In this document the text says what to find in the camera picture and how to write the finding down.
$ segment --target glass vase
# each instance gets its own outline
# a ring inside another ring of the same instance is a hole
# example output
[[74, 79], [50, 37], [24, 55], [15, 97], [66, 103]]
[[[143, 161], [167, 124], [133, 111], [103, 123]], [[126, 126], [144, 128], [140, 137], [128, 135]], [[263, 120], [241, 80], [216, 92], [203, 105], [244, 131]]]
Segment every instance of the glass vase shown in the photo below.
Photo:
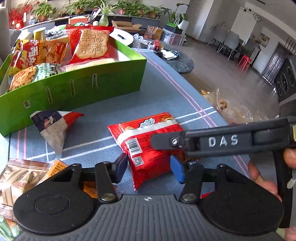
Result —
[[109, 25], [109, 21], [108, 21], [108, 15], [107, 14], [103, 14], [102, 16], [101, 16], [101, 19], [100, 19], [100, 21], [99, 21], [99, 25], [100, 26], [108, 26]]

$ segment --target picture frame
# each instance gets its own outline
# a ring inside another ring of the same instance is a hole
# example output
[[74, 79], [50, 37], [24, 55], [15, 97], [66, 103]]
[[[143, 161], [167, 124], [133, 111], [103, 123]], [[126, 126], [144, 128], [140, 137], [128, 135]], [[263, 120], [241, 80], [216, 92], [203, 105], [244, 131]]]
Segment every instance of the picture frame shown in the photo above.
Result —
[[258, 43], [261, 44], [263, 47], [266, 47], [268, 42], [269, 38], [265, 34], [261, 33], [258, 38]]

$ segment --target hand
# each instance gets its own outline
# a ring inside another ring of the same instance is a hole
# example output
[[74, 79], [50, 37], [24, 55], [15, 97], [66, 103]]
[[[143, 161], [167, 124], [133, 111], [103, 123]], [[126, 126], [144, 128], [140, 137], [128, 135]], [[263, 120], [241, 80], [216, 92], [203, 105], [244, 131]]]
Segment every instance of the hand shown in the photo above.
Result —
[[[296, 169], [296, 149], [286, 149], [284, 151], [284, 160], [286, 164], [292, 168]], [[259, 173], [259, 170], [255, 167], [252, 162], [249, 162], [248, 169], [250, 172], [251, 179], [255, 181], [259, 186], [268, 190], [272, 194], [276, 195], [280, 201], [281, 197], [278, 195], [277, 187], [274, 183], [265, 181]], [[285, 229], [285, 240], [286, 241], [295, 241], [296, 240], [296, 227], [290, 227]]]

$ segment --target transparent storage bin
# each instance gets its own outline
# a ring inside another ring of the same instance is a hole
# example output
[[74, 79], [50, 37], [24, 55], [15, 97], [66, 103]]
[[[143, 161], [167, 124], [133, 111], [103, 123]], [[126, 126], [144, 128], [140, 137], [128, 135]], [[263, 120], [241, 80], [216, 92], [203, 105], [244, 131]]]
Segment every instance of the transparent storage bin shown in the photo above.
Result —
[[166, 42], [167, 44], [182, 46], [185, 38], [186, 38], [185, 34], [176, 34], [163, 28], [162, 41]]

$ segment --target barcode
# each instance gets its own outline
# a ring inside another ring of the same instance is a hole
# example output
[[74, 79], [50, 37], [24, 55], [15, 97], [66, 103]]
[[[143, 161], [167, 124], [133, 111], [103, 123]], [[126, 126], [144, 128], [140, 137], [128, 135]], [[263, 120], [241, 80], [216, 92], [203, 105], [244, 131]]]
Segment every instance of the barcode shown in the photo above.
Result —
[[128, 149], [129, 149], [129, 152], [130, 152], [131, 156], [143, 152], [137, 138], [133, 138], [133, 139], [130, 139], [130, 140], [126, 141], [126, 145], [127, 145]]
[[144, 164], [144, 161], [141, 158], [141, 156], [136, 156], [135, 158], [133, 158], [133, 162], [136, 167]]

